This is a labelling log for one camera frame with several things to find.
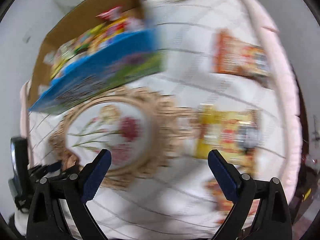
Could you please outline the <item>yellow Sedaap noodle packet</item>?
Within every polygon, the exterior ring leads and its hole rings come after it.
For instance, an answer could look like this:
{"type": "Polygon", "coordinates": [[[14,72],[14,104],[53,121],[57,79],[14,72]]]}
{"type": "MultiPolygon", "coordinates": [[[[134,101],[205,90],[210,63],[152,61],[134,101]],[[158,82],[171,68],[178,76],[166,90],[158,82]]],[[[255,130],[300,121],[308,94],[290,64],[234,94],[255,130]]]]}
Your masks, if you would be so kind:
{"type": "Polygon", "coordinates": [[[143,21],[134,13],[123,12],[121,6],[104,11],[96,18],[102,20],[102,23],[59,47],[50,70],[51,80],[63,76],[62,72],[71,63],[107,47],[117,35],[144,29],[143,21]]]}

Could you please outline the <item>yellow panda snack packet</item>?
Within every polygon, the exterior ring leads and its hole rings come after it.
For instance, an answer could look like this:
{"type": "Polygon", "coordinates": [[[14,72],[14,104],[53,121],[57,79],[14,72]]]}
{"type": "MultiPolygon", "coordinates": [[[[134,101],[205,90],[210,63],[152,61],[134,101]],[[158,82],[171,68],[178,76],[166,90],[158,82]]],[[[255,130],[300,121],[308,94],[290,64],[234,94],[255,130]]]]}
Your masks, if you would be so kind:
{"type": "Polygon", "coordinates": [[[199,107],[200,135],[194,157],[207,159],[211,150],[218,150],[228,163],[255,173],[255,154],[260,142],[260,114],[246,111],[218,111],[211,104],[199,107]]]}

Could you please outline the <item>white patterned quilted mat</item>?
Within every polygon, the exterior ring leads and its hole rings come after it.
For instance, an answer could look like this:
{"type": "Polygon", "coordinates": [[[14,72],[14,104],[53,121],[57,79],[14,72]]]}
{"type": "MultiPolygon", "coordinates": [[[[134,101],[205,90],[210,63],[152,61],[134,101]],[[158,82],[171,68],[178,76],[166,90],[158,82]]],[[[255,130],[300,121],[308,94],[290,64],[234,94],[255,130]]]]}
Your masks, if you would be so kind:
{"type": "Polygon", "coordinates": [[[302,136],[295,77],[278,28],[257,0],[142,1],[158,35],[161,70],[102,92],[60,113],[33,112],[21,91],[21,135],[29,167],[61,161],[61,174],[79,173],[102,149],[111,166],[86,203],[109,239],[212,237],[232,208],[208,166],[194,157],[199,107],[259,112],[255,173],[277,177],[291,200],[300,167],[302,136]],[[268,86],[212,72],[217,33],[227,29],[266,53],[268,86]]]}

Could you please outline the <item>blue milk cardboard box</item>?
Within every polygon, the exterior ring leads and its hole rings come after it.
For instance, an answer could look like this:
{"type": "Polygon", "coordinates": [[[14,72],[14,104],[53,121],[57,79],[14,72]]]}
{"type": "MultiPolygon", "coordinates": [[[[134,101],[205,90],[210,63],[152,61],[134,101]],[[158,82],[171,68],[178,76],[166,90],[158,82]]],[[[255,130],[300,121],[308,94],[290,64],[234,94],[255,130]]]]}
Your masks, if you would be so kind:
{"type": "Polygon", "coordinates": [[[84,0],[45,36],[30,111],[60,114],[161,70],[158,35],[141,0],[84,0]]]}

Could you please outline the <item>orange panda snack packet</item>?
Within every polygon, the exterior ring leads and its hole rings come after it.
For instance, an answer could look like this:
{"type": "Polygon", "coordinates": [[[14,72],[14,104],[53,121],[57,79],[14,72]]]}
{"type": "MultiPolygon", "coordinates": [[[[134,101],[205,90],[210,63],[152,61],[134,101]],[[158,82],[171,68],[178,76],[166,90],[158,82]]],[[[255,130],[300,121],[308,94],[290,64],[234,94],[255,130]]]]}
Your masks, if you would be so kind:
{"type": "Polygon", "coordinates": [[[242,76],[257,81],[262,87],[268,86],[271,73],[262,47],[244,42],[222,29],[217,33],[215,49],[212,72],[242,76]]]}

